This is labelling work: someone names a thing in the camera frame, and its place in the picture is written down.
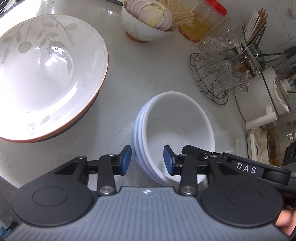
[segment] jar with red lid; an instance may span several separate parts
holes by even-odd
[[[185,38],[198,42],[227,15],[227,10],[216,0],[199,0],[192,13],[194,27],[180,26],[179,31]]]

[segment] floral patterned bowl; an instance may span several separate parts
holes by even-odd
[[[121,9],[121,20],[124,28],[126,29],[126,35],[133,41],[139,43],[156,41],[172,34],[172,32],[175,31],[176,28],[163,31],[141,22],[126,10],[126,4],[127,3],[125,1]]]
[[[63,132],[94,102],[107,67],[102,36],[80,19],[16,25],[0,37],[0,137],[37,142]]]

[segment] white speckled countertop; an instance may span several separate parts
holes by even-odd
[[[120,6],[103,0],[25,0],[0,18],[2,35],[38,15],[71,15],[95,27],[109,52],[109,69],[99,96],[75,126],[39,143],[0,140],[0,176],[11,184],[20,187],[77,156],[94,160],[104,154],[119,153],[131,143],[141,107],[165,91],[182,92],[203,108],[214,130],[217,152],[247,157],[247,130],[234,97],[226,106],[218,106],[200,92],[191,76],[191,42],[176,31],[172,38],[135,43],[125,35],[120,12]],[[116,176],[115,180],[117,187],[158,185],[134,159],[127,175]],[[90,177],[89,187],[96,188],[95,177]]]

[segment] human hand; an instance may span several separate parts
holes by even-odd
[[[290,236],[296,226],[296,209],[282,210],[276,221],[276,226]]]

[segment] gray ribbed panel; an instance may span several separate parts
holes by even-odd
[[[237,229],[210,218],[196,199],[172,188],[123,187],[101,197],[80,220],[57,228],[22,224],[7,241],[280,241],[288,240],[273,225]]]

